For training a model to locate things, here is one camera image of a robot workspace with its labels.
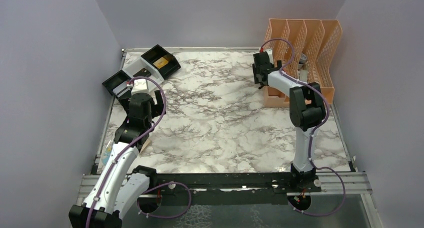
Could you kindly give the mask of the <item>orange plastic desk organizer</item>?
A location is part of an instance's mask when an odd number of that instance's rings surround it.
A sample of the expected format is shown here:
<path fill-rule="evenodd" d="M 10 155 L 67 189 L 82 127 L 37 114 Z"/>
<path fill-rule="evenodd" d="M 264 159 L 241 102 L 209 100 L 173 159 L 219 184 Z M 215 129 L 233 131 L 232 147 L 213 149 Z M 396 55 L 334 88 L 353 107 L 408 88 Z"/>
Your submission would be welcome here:
<path fill-rule="evenodd" d="M 281 19 L 268 22 L 264 51 L 272 53 L 271 61 L 287 63 L 284 71 L 303 82 L 316 82 L 327 102 L 332 104 L 335 88 L 330 66 L 343 30 L 338 20 Z"/>

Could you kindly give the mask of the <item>black white card tray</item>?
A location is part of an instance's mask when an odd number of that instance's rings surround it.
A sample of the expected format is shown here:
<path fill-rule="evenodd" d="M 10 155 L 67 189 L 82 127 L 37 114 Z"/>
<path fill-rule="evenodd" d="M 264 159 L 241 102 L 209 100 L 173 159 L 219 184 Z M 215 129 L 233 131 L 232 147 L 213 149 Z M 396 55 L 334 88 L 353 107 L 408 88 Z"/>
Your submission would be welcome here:
<path fill-rule="evenodd" d="M 130 95 L 127 82 L 134 77 L 149 77 L 158 84 L 163 83 L 181 68 L 176 57 L 160 45 L 155 45 L 140 57 L 102 83 L 104 88 L 117 99 Z"/>

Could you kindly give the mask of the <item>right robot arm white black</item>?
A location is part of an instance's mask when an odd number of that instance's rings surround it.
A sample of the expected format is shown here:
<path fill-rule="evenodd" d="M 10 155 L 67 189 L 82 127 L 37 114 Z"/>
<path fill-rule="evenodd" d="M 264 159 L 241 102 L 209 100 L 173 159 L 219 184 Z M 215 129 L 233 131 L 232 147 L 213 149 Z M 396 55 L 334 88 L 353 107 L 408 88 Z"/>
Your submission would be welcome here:
<path fill-rule="evenodd" d="M 318 83 L 305 83 L 280 71 L 267 52 L 253 55 L 255 84 L 277 89 L 289 98 L 289 118 L 296 127 L 295 155 L 290 166 L 289 187 L 300 192 L 316 179 L 313 165 L 314 136 L 328 119 L 327 103 Z"/>

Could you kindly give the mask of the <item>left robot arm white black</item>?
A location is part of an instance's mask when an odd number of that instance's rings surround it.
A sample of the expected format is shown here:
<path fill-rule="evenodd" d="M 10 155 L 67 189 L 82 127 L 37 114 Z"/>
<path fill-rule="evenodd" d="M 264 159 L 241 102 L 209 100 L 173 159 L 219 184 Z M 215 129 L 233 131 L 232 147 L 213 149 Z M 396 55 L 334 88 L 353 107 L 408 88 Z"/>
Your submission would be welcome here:
<path fill-rule="evenodd" d="M 131 177 L 123 182 L 139 155 L 150 132 L 166 113 L 164 92 L 156 90 L 155 98 L 148 93 L 131 96 L 126 118 L 115 132 L 111 154 L 97 183 L 81 205 L 73 205 L 68 217 L 73 228 L 120 228 L 123 218 L 142 192 L 152 193 L 157 180 L 149 174 Z"/>

